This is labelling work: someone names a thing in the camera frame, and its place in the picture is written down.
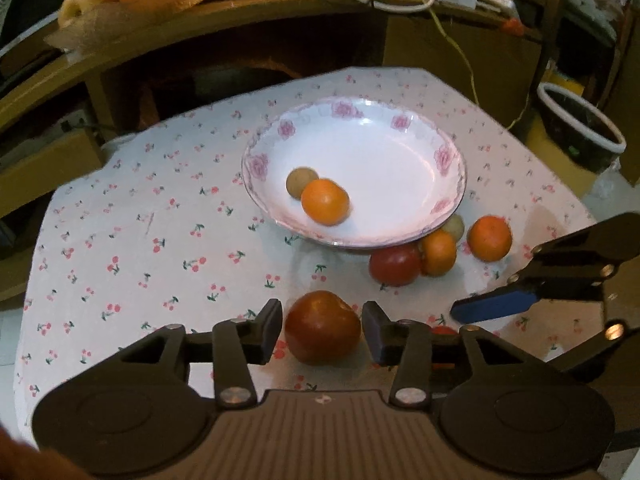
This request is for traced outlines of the pale tan round fruit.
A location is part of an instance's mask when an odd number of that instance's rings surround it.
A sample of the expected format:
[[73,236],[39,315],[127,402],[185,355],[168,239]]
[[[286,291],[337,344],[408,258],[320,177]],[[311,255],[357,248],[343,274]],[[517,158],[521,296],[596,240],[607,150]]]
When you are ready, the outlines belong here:
[[442,225],[442,230],[449,233],[456,243],[460,242],[465,232],[465,225],[460,214],[452,214]]

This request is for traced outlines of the small red object on shelf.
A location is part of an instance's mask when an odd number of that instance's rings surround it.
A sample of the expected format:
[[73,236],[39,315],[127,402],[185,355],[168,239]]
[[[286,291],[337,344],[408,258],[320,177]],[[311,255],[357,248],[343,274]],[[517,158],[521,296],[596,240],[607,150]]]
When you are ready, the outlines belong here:
[[500,26],[500,30],[509,36],[524,37],[526,30],[523,23],[518,18],[509,18]]

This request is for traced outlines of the small tan fruit in plate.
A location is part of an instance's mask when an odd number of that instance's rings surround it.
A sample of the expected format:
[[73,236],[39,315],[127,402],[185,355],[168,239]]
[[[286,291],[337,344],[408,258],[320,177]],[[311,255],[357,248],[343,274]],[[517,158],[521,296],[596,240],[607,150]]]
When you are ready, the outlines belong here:
[[300,200],[306,186],[318,179],[318,174],[309,167],[297,167],[293,169],[286,178],[285,187],[288,195],[294,200]]

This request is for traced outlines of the wooden shelf desk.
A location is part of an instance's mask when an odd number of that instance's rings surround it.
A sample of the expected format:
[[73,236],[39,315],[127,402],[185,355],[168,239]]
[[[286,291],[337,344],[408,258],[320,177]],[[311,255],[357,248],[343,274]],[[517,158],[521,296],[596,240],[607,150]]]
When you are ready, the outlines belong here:
[[1,148],[86,108],[103,139],[187,110],[346,67],[423,68],[502,124],[524,102],[542,52],[488,18],[399,15],[349,0],[207,3],[96,50],[55,55],[1,103]]

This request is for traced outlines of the black bin white rim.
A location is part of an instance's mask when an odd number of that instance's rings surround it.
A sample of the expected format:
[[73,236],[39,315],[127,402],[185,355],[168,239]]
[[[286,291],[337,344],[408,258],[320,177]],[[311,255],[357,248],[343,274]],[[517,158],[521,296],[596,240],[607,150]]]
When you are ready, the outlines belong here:
[[570,89],[541,82],[538,110],[549,138],[579,167],[602,174],[626,151],[614,122]]

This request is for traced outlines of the orange tangerine in plate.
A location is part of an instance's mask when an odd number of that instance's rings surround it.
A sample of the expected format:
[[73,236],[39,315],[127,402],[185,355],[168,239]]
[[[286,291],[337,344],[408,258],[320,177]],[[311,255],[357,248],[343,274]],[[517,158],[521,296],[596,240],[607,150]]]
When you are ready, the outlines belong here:
[[312,180],[300,196],[306,215],[322,226],[336,226],[349,215],[347,192],[330,179]]

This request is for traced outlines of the woven fruit tray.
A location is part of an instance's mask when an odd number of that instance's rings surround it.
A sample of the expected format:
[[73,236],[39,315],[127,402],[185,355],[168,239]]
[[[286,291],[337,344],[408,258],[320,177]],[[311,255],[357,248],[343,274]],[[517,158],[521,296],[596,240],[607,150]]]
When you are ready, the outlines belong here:
[[101,3],[69,25],[44,38],[64,52],[88,52],[134,32],[171,20],[204,0],[139,0],[132,3]]

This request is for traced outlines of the small red tomato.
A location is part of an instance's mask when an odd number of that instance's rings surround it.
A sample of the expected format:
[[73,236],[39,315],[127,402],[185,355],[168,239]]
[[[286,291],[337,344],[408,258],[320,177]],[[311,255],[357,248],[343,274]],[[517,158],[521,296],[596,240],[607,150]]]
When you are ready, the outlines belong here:
[[446,325],[433,326],[431,331],[434,335],[457,336],[458,331]]

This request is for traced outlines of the cardboard box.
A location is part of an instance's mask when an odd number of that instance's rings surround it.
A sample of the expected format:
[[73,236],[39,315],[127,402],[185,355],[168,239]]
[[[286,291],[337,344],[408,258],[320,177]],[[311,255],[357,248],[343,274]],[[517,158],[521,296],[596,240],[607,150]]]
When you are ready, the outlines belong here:
[[76,129],[1,170],[1,215],[103,167],[93,134]]

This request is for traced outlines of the orange tangerine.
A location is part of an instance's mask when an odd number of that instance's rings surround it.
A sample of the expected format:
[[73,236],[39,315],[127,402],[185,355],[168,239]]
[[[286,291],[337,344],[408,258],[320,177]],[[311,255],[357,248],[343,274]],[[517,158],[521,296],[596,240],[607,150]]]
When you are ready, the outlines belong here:
[[442,276],[448,273],[456,263],[456,241],[444,230],[437,230],[423,237],[418,243],[418,248],[423,275]]
[[312,180],[300,196],[306,215],[322,226],[336,226],[349,215],[347,192],[330,179]]
[[510,226],[497,216],[479,218],[466,237],[472,254],[484,262],[496,262],[504,258],[510,252],[512,240]]

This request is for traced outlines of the white floral ceramic plate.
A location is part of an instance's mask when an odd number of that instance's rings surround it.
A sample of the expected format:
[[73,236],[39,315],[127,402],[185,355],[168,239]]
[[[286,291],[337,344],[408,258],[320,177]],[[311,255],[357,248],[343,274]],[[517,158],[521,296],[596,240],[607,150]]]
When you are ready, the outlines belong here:
[[[322,226],[288,194],[298,167],[344,188],[349,215]],[[308,240],[346,249],[395,246],[439,228],[466,188],[461,151],[445,131],[407,107],[326,98],[291,108],[259,129],[242,155],[247,194],[264,215]]]

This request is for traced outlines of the large dark red tomato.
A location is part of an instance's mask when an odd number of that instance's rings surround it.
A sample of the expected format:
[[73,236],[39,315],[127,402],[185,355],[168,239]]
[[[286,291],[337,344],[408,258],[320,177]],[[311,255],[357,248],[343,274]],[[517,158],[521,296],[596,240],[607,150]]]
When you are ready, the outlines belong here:
[[299,297],[284,321],[292,355],[307,365],[332,365],[357,349],[361,322],[349,304],[327,290]]

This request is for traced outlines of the cherry print tablecloth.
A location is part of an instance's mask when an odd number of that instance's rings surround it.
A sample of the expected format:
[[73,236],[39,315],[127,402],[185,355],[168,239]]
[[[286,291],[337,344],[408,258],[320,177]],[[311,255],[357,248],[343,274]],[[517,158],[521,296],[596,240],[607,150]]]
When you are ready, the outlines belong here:
[[[248,139],[267,120],[326,96],[372,96],[405,105],[449,132],[469,187],[466,224],[509,222],[506,260],[486,264],[466,248],[441,278],[401,288],[372,280],[368,258],[279,228],[240,178]],[[61,382],[177,323],[206,332],[251,318],[271,299],[292,304],[327,289],[354,307],[378,302],[392,318],[449,323],[454,300],[502,284],[546,240],[618,213],[587,207],[518,140],[424,70],[351,68],[209,104],[117,143],[106,165],[61,186],[40,228],[27,286],[13,383],[17,427]]]

